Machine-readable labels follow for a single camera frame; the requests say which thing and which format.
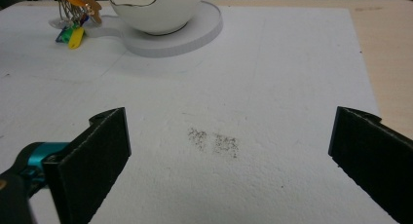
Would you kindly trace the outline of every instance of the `white saucer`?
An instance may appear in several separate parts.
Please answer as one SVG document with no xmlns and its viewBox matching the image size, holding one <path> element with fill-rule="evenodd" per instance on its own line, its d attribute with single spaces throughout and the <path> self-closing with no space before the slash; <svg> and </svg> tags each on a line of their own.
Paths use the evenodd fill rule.
<svg viewBox="0 0 413 224">
<path fill-rule="evenodd" d="M 215 39 L 222 30 L 219 9 L 208 2 L 201 2 L 197 12 L 181 29 L 171 34 L 154 36 L 135 30 L 119 17 L 102 16 L 102 25 L 85 23 L 89 37 L 116 36 L 122 39 L 131 52 L 139 56 L 178 56 L 197 50 Z"/>
</svg>

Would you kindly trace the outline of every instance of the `yellow key tag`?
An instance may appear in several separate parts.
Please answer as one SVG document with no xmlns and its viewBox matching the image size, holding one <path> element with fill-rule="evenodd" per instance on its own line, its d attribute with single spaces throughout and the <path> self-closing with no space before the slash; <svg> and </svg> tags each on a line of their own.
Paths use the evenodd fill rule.
<svg viewBox="0 0 413 224">
<path fill-rule="evenodd" d="M 80 46 L 84 31 L 85 29 L 83 29 L 83 27 L 73 29 L 73 33 L 68 44 L 69 49 L 73 50 Z"/>
</svg>

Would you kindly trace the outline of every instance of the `black plastic part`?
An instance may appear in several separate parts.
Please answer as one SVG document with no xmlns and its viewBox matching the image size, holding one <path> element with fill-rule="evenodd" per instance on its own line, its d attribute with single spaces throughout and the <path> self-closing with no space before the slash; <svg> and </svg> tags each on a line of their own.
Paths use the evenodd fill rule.
<svg viewBox="0 0 413 224">
<path fill-rule="evenodd" d="M 31 153 L 42 143 L 32 143 L 20 151 L 13 165 L 0 174 L 0 223 L 36 223 L 28 199 L 44 184 L 32 183 L 30 177 L 20 173 L 27 167 Z"/>
<path fill-rule="evenodd" d="M 89 223 L 131 154 L 125 109 L 98 114 L 43 168 L 62 224 Z"/>
<path fill-rule="evenodd" d="M 338 107 L 328 154 L 395 221 L 412 224 L 413 141 L 380 121 Z"/>
</svg>

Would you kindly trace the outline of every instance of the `white bowl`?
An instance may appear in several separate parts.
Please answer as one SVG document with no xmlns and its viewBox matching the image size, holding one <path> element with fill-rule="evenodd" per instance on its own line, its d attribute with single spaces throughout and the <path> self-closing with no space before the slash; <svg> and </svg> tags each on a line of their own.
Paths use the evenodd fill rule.
<svg viewBox="0 0 413 224">
<path fill-rule="evenodd" d="M 109 0 L 129 26 L 153 35 L 179 30 L 195 14 L 201 0 Z"/>
</svg>

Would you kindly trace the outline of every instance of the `white table surface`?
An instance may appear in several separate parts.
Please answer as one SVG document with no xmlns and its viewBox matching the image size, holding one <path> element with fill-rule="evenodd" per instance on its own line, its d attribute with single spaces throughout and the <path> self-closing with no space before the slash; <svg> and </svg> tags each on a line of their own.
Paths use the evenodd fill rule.
<svg viewBox="0 0 413 224">
<path fill-rule="evenodd" d="M 379 114 L 349 12 L 221 11 L 211 44 L 168 58 L 70 51 L 56 8 L 0 12 L 0 169 L 125 106 L 132 156 L 92 223 L 393 223 L 327 155 L 337 105 Z M 48 191 L 31 201 L 56 223 Z"/>
</svg>

